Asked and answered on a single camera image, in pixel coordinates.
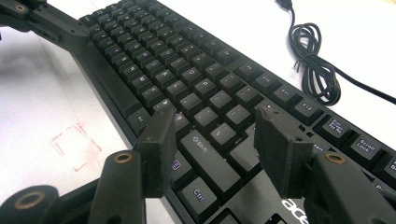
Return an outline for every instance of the keyboard cable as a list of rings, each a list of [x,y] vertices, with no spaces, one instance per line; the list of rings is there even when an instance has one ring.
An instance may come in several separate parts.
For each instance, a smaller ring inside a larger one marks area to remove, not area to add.
[[[318,56],[321,45],[321,33],[317,25],[312,22],[294,25],[295,14],[291,0],[276,0],[281,7],[291,12],[291,26],[289,28],[289,42],[291,49],[298,59],[294,65],[299,72],[304,68],[302,89],[323,105],[335,105],[341,98],[341,89],[336,74],[352,84],[396,105],[396,98],[367,86],[350,77],[333,64]]]

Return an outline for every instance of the function key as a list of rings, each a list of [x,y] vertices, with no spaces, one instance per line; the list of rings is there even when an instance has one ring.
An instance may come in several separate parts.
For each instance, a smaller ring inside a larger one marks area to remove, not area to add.
[[[351,138],[341,150],[366,169],[371,168],[383,152],[381,145],[364,133]]]
[[[323,119],[314,130],[337,147],[340,147],[353,133],[349,124],[336,116]]]
[[[196,178],[186,188],[177,193],[196,223],[204,221],[219,207],[216,195],[201,177]]]
[[[323,110],[320,109],[318,102],[305,98],[293,107],[290,113],[303,124],[309,126],[323,114]]]
[[[234,72],[246,82],[251,82],[256,79],[260,74],[262,74],[260,67],[253,62],[243,64],[242,66],[235,69]]]
[[[387,153],[373,168],[372,172],[389,186],[396,189],[396,156]]]
[[[274,102],[282,106],[284,109],[288,109],[301,99],[301,96],[298,94],[297,89],[288,85],[281,86],[271,95],[269,95],[269,97]]]

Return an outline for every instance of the keycap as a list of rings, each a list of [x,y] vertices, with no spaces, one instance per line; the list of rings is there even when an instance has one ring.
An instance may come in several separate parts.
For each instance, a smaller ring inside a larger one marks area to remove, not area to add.
[[[242,87],[245,86],[245,83],[239,76],[229,74],[220,80],[219,85],[222,90],[227,92],[229,95],[232,95],[234,92],[242,89]]]
[[[260,75],[251,83],[251,85],[264,95],[268,95],[279,87],[278,78],[272,73],[264,73]]]
[[[281,86],[279,89],[270,94],[269,97],[284,109],[289,109],[289,107],[301,99],[301,96],[298,94],[297,90],[288,85]]]
[[[244,129],[253,120],[253,116],[241,105],[231,109],[224,117],[224,120],[236,131]]]
[[[177,196],[197,223],[203,223],[219,206],[216,195],[201,177],[179,191]]]
[[[195,93],[181,99],[178,104],[183,114],[188,118],[205,108],[204,102]]]
[[[365,133],[356,134],[340,149],[366,169],[371,168],[383,152],[381,145]]]
[[[372,172],[393,189],[396,189],[396,156],[385,154]]]
[[[144,91],[140,96],[140,101],[143,106],[147,109],[154,107],[156,104],[165,99],[163,93],[156,87],[151,87],[150,89]]]
[[[253,146],[255,126],[254,124],[247,128],[247,139],[230,152],[231,165],[246,180],[251,179],[262,169],[259,153]]]
[[[259,95],[259,92],[256,91],[256,89],[254,89],[253,87],[245,86],[235,93],[234,99],[244,108],[250,109],[259,101],[261,101],[262,97]]]
[[[240,188],[241,177],[198,131],[182,138],[179,149],[221,200],[228,199]]]
[[[191,179],[193,175],[194,171],[192,170],[191,165],[187,162],[184,156],[181,155],[179,151],[177,151],[170,173],[172,189],[179,189],[189,179]]]
[[[239,139],[236,132],[227,124],[222,123],[210,133],[211,143],[219,153],[230,148]]]
[[[164,93],[175,104],[190,94],[190,90],[180,80],[168,86]]]
[[[235,69],[234,72],[246,82],[253,81],[262,73],[260,67],[253,62],[244,63],[242,66]]]
[[[317,102],[310,99],[303,99],[295,107],[290,110],[290,113],[305,125],[311,125],[320,115],[323,110],[320,109]]]
[[[205,78],[198,84],[196,84],[192,89],[203,101],[209,99],[213,94],[218,91],[217,86]]]
[[[151,116],[145,108],[140,108],[126,118],[126,122],[136,136],[139,136],[149,123]]]
[[[326,117],[314,127],[314,130],[337,147],[340,147],[352,134],[349,124],[337,116]]]
[[[233,98],[230,95],[225,93],[225,91],[219,91],[214,96],[212,96],[207,104],[218,114],[222,115],[225,112],[229,111],[236,105]]]
[[[182,136],[186,135],[190,129],[192,129],[192,125],[190,122],[184,117],[182,113],[175,114],[175,131],[176,138],[179,139]]]
[[[201,133],[212,131],[220,121],[219,116],[209,107],[206,107],[193,118],[196,128]]]

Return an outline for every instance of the keyboard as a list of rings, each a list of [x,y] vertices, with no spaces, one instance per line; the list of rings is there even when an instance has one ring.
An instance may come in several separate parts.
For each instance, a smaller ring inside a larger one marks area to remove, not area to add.
[[[166,197],[182,222],[299,223],[304,216],[304,200],[281,199],[260,166],[253,147],[258,107],[290,117],[315,152],[348,156],[373,188],[395,197],[392,148],[171,8],[120,1],[80,21],[92,42],[76,58],[132,146],[155,111],[177,109]],[[86,219],[96,185],[61,197],[65,223]]]

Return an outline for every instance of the black key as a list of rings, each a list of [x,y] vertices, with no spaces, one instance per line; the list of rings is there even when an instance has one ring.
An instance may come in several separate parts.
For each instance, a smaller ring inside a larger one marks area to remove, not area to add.
[[[186,135],[192,129],[190,122],[184,117],[182,113],[175,115],[175,131],[176,139]]]
[[[220,154],[194,130],[180,140],[181,152],[221,200],[239,190],[242,179]]]
[[[246,82],[251,82],[262,74],[260,67],[253,62],[244,63],[242,66],[235,69],[234,72]]]
[[[169,70],[171,70],[177,76],[191,68],[191,65],[183,58],[178,58],[169,64]]]
[[[151,78],[157,76],[163,70],[165,70],[165,66],[163,66],[158,60],[148,63],[146,67],[143,69],[145,74]]]
[[[188,180],[192,179],[193,175],[194,171],[191,165],[186,161],[183,155],[177,151],[170,174],[172,189],[178,190]]]
[[[393,189],[396,189],[396,156],[385,154],[372,172]]]
[[[340,147],[353,133],[349,124],[336,116],[323,119],[314,130],[336,147]]]
[[[244,129],[253,120],[253,116],[241,105],[231,109],[224,117],[224,120],[236,131]]]
[[[262,94],[268,95],[271,91],[274,91],[280,86],[278,78],[269,72],[257,77],[251,85],[259,90]]]
[[[204,74],[209,80],[213,82],[218,82],[225,76],[229,74],[227,70],[225,70],[224,66],[219,63],[213,63],[209,67],[207,67],[204,71]]]
[[[180,80],[168,86],[164,92],[173,103],[178,102],[190,94],[190,90]]]
[[[156,104],[154,107],[152,107],[151,109],[151,113],[154,113],[156,111],[162,110],[166,107],[170,107],[170,106],[174,106],[172,104],[172,102],[169,99],[164,99],[161,102],[159,102],[158,104]]]
[[[222,90],[232,95],[234,92],[241,90],[241,88],[245,86],[245,83],[239,76],[230,74],[222,78],[219,85]]]
[[[216,85],[209,79],[204,79],[200,83],[196,84],[193,91],[203,100],[209,99],[212,95],[218,92]]]
[[[160,53],[159,60],[165,66],[168,66],[171,62],[174,62],[178,58],[177,53],[173,49],[168,49],[162,53]]]
[[[177,81],[177,78],[175,75],[173,75],[169,70],[164,70],[162,71],[159,75],[157,75],[154,79],[154,84],[160,88],[160,90],[164,90],[168,86],[170,86],[172,83],[175,83]]]
[[[196,114],[193,119],[196,128],[201,133],[212,131],[220,122],[219,116],[209,107]]]
[[[207,104],[218,114],[222,115],[235,105],[235,101],[225,91],[219,91],[212,96]]]
[[[151,52],[152,55],[155,57],[158,57],[160,53],[164,52],[168,47],[163,43],[163,41],[159,40],[152,44],[149,48],[148,51]]]
[[[350,138],[340,149],[366,169],[370,169],[383,153],[381,145],[365,133]]]
[[[239,139],[236,132],[226,123],[222,123],[217,129],[210,133],[213,146],[222,153],[230,148]]]
[[[180,110],[187,117],[191,117],[205,108],[204,102],[195,93],[191,93],[178,103],[180,104]]]
[[[204,223],[219,207],[219,201],[207,184],[197,177],[177,193],[196,223]]]
[[[180,80],[182,80],[189,88],[192,88],[200,81],[204,80],[204,76],[198,69],[192,67],[189,70],[185,71],[180,76]]]
[[[181,57],[183,57],[187,61],[190,61],[202,52],[194,45],[188,45],[184,49],[181,49],[179,53]]]
[[[254,148],[255,124],[247,128],[247,139],[230,152],[230,163],[246,181],[255,176],[262,167],[260,166],[259,153]]]
[[[281,86],[271,95],[269,95],[269,97],[284,109],[289,109],[289,107],[301,99],[301,96],[298,94],[297,90],[288,85]]]
[[[139,69],[136,64],[130,63],[130,66],[127,66],[121,73],[120,76],[124,80],[125,83],[129,84],[138,77],[143,76],[143,72]]]
[[[242,105],[246,109],[250,109],[255,104],[262,100],[262,97],[259,95],[259,92],[256,91],[251,86],[245,86],[241,90],[237,91],[234,99],[240,105]]]
[[[129,127],[132,129],[134,134],[136,136],[139,136],[148,125],[150,118],[151,116],[149,115],[147,110],[142,107],[138,109],[136,112],[134,112],[132,115],[130,115],[126,119],[126,122],[128,123]]]
[[[213,56],[214,54],[218,53],[219,51],[221,51],[222,49],[224,49],[224,44],[217,40],[217,39],[213,39],[207,43],[205,43],[202,47],[202,49],[208,53],[209,55]]]
[[[140,95],[140,102],[142,102],[143,106],[147,109],[154,107],[164,99],[165,96],[156,86],[151,87]]]
[[[239,55],[234,49],[225,48],[221,49],[217,54],[214,55],[214,57],[220,63],[227,65],[239,58]]]
[[[198,70],[204,70],[214,62],[206,53],[199,54],[191,60],[192,66],[198,68]]]
[[[311,125],[323,110],[320,109],[317,102],[310,99],[303,99],[295,107],[290,109],[290,113],[305,125]]]
[[[152,82],[149,80],[148,77],[146,77],[146,75],[143,75],[130,83],[130,87],[136,95],[140,95],[152,86]]]

